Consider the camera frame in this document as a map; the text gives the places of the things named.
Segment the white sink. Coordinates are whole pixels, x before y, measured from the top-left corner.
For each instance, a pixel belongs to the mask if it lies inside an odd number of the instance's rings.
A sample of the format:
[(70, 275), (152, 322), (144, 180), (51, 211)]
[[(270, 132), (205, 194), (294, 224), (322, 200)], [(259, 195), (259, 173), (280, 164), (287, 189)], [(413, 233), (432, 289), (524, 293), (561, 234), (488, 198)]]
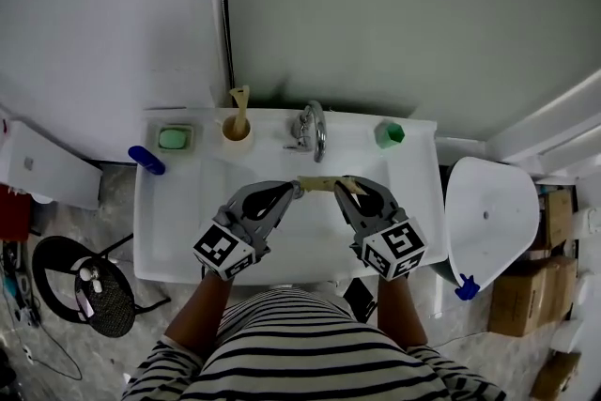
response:
[[(140, 143), (165, 164), (161, 176), (139, 169), (133, 217), (133, 268), (138, 278), (194, 284), (201, 266), (193, 242), (208, 221), (240, 187), (262, 180), (298, 176), (352, 175), (370, 178), (390, 189), (398, 204), (415, 217), (428, 242), (425, 264), (447, 255), (447, 233), (435, 147), (433, 121), (401, 119), (405, 139), (381, 149), (375, 141), (378, 116), (328, 112), (326, 154), (286, 150), (292, 145), (292, 110), (252, 109), (254, 133), (246, 152), (223, 148), (222, 122), (227, 109), (152, 110), (142, 121)], [(159, 128), (188, 124), (193, 149), (162, 152)], [(294, 201), (268, 238), (270, 252), (240, 274), (240, 285), (311, 284), (368, 276), (371, 270), (351, 250), (353, 230), (331, 193), (311, 192)]]

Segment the blue rubber glove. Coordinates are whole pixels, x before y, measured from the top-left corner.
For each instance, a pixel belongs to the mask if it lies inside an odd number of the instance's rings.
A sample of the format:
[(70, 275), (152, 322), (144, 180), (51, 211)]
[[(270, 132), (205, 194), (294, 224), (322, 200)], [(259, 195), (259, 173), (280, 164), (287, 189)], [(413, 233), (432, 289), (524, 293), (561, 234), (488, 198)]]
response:
[(456, 296), (462, 301), (472, 300), (480, 291), (481, 287), (475, 282), (474, 276), (460, 274), (462, 285), (455, 289)]

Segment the large cardboard box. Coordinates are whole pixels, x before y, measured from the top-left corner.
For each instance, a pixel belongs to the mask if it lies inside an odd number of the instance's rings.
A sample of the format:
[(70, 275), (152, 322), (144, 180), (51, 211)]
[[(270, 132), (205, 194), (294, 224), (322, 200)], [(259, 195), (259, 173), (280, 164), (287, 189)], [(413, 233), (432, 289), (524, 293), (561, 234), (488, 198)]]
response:
[(487, 330), (523, 337), (570, 311), (578, 262), (567, 256), (519, 261), (494, 282)]

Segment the green cup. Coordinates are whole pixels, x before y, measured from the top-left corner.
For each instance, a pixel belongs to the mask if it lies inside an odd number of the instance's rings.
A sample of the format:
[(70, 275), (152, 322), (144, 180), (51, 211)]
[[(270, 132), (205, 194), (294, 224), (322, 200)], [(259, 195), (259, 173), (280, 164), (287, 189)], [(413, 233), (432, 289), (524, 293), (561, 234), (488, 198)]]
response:
[(400, 124), (382, 120), (375, 127), (375, 141), (381, 149), (400, 145), (404, 139), (405, 131)]

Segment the person's left forearm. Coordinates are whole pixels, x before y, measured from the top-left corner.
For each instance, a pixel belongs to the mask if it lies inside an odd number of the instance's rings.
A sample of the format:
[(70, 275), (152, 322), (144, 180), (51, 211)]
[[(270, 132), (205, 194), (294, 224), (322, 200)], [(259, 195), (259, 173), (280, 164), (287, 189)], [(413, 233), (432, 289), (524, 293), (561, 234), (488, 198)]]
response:
[(164, 335), (200, 358), (215, 346), (233, 281), (208, 273), (177, 313)]

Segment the red box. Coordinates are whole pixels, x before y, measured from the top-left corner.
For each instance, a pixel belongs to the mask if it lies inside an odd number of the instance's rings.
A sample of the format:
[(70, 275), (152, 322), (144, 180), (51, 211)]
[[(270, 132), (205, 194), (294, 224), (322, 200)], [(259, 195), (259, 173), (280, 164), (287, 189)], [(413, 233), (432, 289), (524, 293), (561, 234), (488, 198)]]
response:
[(26, 242), (29, 237), (32, 198), (10, 192), (0, 184), (0, 240)]

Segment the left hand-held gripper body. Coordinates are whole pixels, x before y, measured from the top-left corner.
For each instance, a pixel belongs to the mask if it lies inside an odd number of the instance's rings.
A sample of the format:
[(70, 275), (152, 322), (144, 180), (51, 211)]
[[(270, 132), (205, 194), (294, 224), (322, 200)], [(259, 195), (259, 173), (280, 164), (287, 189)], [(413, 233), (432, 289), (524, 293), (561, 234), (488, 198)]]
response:
[(220, 208), (212, 219), (201, 224), (193, 253), (206, 270), (228, 281), (270, 252), (270, 231), (271, 218), (265, 209), (244, 214)]

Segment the person's right forearm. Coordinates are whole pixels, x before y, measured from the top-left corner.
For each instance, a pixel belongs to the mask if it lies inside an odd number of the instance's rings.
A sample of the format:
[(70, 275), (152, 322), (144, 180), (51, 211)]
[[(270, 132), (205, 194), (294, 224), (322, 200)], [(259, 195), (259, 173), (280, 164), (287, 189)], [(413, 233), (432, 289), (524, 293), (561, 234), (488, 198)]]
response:
[(406, 277), (379, 278), (378, 328), (403, 349), (428, 343)]

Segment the flat cardboard box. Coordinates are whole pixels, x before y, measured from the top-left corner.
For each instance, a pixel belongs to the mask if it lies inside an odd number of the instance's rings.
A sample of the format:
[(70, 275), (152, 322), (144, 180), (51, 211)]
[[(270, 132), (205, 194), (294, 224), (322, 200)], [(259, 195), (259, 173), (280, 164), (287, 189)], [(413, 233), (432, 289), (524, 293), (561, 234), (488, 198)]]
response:
[(535, 401), (558, 401), (570, 379), (576, 373), (581, 354), (557, 351), (539, 371), (530, 391)]

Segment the beige cup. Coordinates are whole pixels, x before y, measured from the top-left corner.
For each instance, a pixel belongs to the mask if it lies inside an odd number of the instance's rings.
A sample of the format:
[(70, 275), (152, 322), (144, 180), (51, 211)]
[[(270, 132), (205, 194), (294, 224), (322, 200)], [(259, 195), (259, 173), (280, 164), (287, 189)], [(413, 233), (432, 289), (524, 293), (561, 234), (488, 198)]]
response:
[(223, 148), (232, 152), (246, 152), (252, 147), (254, 133), (250, 122), (246, 120), (242, 134), (235, 134), (234, 127), (236, 118), (236, 116), (229, 116), (221, 125)]

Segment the black mesh bag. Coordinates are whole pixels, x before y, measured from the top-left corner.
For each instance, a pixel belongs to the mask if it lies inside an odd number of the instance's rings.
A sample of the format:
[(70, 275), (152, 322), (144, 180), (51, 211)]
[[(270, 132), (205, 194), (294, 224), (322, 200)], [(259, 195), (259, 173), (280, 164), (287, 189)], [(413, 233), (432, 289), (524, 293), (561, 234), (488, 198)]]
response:
[(84, 260), (75, 277), (75, 297), (81, 316), (97, 333), (119, 338), (135, 320), (134, 296), (124, 274), (97, 257)]

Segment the wooden toothbrush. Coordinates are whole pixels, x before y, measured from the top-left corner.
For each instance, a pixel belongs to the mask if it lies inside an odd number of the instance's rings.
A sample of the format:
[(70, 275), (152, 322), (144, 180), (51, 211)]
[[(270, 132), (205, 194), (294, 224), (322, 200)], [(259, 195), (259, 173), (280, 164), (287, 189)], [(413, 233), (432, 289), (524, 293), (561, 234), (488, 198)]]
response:
[(229, 91), (230, 95), (238, 106), (238, 113), (236, 114), (234, 125), (232, 127), (232, 134), (235, 140), (241, 140), (246, 136), (246, 111), (248, 100), (250, 97), (250, 87), (243, 85), (242, 87), (235, 87)]
[(334, 192), (337, 184), (343, 185), (351, 194), (366, 195), (353, 177), (304, 177), (298, 176), (300, 188), (305, 192)]

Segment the white freestanding basin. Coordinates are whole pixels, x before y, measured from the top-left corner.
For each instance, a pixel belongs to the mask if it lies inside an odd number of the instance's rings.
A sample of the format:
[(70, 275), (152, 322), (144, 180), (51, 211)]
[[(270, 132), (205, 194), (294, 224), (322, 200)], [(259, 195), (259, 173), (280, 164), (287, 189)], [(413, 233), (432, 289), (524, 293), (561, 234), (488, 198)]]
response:
[(518, 167), (474, 157), (450, 168), (444, 209), (448, 257), (432, 268), (458, 287), (461, 273), (473, 275), (481, 289), (492, 284), (531, 246), (539, 225), (531, 177)]

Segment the person in striped shirt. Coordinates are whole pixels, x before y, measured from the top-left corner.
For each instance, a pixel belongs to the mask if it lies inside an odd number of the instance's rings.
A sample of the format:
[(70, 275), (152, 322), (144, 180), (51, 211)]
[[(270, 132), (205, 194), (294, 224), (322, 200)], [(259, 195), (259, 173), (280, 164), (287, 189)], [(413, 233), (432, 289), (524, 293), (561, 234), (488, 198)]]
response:
[(504, 401), (427, 345), (401, 348), (317, 294), (278, 288), (225, 310), (205, 359), (164, 336), (122, 401)]

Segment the black round stool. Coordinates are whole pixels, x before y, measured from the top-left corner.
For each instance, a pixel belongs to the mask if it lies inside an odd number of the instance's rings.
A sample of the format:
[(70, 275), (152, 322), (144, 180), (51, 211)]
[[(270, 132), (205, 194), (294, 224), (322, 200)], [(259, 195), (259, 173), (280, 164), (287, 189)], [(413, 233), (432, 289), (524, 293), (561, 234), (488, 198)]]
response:
[[(53, 271), (72, 276), (73, 294), (75, 296), (75, 277), (84, 260), (89, 257), (104, 258), (116, 266), (109, 259), (109, 254), (132, 239), (133, 235), (129, 234), (98, 253), (91, 251), (82, 243), (67, 237), (51, 236), (42, 239), (34, 249), (31, 259), (31, 273), (41, 299), (58, 317), (71, 323), (88, 325), (81, 316), (76, 297), (76, 305), (74, 307), (69, 307), (61, 301), (51, 287), (48, 273)], [(170, 301), (171, 299), (166, 297), (147, 307), (143, 307), (136, 303), (134, 296), (135, 320), (139, 315), (150, 313)]]

